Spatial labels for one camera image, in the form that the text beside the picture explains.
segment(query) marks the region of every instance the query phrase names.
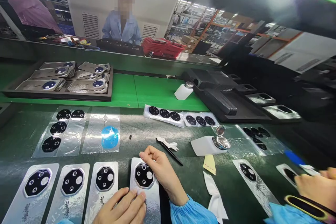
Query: cardboard box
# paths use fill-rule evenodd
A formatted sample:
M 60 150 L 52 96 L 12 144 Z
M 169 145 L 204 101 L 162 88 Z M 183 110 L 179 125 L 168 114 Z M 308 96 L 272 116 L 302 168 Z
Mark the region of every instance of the cardboard box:
M 195 46 L 198 44 L 198 40 L 194 37 L 190 37 L 190 36 L 186 36 L 184 35 L 182 37 L 182 41 L 186 44 L 189 44 L 189 45 L 192 45 L 192 46 Z

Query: human hand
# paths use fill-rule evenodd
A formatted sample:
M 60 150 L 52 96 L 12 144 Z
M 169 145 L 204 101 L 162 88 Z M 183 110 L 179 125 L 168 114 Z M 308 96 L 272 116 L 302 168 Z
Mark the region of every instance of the human hand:
M 149 145 L 144 152 L 139 153 L 139 156 L 153 170 L 171 202 L 177 206 L 185 205 L 189 198 L 166 154 Z
M 328 172 L 322 174 L 323 176 L 314 177 L 307 174 L 296 176 L 297 189 L 301 196 L 311 199 L 332 211 L 336 211 L 336 180 L 324 177 L 329 176 L 329 169 Z
M 121 188 L 101 207 L 93 224 L 141 224 L 146 215 L 145 199 L 143 191 L 137 196 L 136 189 Z

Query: black tray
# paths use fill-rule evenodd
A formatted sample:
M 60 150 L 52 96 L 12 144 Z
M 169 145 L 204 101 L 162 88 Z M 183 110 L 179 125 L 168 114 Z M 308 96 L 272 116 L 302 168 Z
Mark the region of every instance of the black tray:
M 25 80 L 27 80 L 35 70 L 39 69 L 45 61 L 38 61 L 24 72 L 19 78 L 12 81 L 2 91 L 3 94 L 11 98 L 28 98 L 28 99 L 56 99 L 56 100 L 86 100 L 86 101 L 103 101 L 110 102 L 112 99 L 113 85 L 113 66 L 110 69 L 110 79 L 108 81 L 107 93 L 70 93 L 67 89 L 71 80 L 67 80 L 60 91 L 32 91 L 32 90 L 16 90 L 16 88 Z

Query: ventilation grille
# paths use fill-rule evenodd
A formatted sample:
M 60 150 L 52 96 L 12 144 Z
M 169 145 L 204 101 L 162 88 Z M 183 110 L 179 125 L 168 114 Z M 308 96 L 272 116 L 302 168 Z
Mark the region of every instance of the ventilation grille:
M 143 25 L 142 35 L 141 36 L 143 38 L 146 38 L 146 37 L 155 37 L 158 28 L 159 27 L 157 25 L 155 25 L 155 24 L 146 23 L 146 24 Z
M 313 59 L 313 60 L 307 62 L 306 64 L 300 66 L 298 69 L 296 69 L 296 71 L 302 72 L 302 71 L 306 70 L 307 68 L 311 67 L 312 65 L 316 64 L 319 61 L 320 61 L 320 59 Z
M 98 16 L 82 13 L 85 37 L 99 39 Z
M 282 54 L 279 58 L 277 58 L 274 63 L 279 65 L 280 63 L 284 62 L 286 59 L 288 59 L 290 56 L 294 55 L 294 53 L 289 53 L 289 52 L 286 52 L 284 54 Z

